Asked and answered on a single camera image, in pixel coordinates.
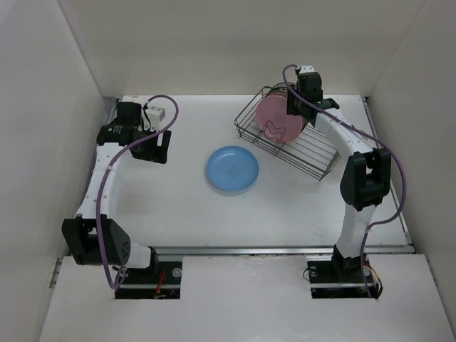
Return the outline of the pink plastic plate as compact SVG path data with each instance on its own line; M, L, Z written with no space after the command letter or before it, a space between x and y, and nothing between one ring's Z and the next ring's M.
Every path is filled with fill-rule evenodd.
M304 126L301 116L287 114L287 99L278 95L263 98L256 107L259 129L274 143L289 143L297 139Z

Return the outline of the blue plastic plate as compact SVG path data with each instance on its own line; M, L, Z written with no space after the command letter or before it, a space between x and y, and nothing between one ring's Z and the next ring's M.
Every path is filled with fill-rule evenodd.
M220 192L239 194L249 190L259 176L259 162L245 147L228 145L208 158L205 173L209 183Z

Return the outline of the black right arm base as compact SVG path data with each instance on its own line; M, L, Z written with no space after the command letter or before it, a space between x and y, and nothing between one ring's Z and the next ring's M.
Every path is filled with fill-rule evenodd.
M310 284L312 299L379 299L383 283L370 265L338 275L333 263L324 259L309 259L303 278Z

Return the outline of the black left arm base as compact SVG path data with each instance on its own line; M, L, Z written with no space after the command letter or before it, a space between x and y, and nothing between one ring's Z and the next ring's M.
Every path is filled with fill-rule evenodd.
M128 269L116 299L180 299L182 260L157 261L152 268Z

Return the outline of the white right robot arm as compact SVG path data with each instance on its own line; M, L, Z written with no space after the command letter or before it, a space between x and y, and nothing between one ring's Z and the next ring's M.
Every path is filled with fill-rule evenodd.
M390 191L391 152L371 146L371 136L351 125L340 105L323 97L322 80L310 66L291 65L296 82L286 82L287 113L299 115L323 133L345 160L340 193L346 204L341 235L330 263L331 275L347 280L362 270L363 238L373 213Z

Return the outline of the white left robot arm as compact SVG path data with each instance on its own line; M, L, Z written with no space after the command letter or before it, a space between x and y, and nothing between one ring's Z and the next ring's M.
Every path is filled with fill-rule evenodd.
M132 242L115 221L123 175L134 159L165 164L171 132L156 136L165 109L134 102L118 102L113 120L100 128L96 159L87 192L75 216L65 219L63 237L77 264L100 266L99 244L110 266L135 269L141 281L159 276L159 264L149 247Z

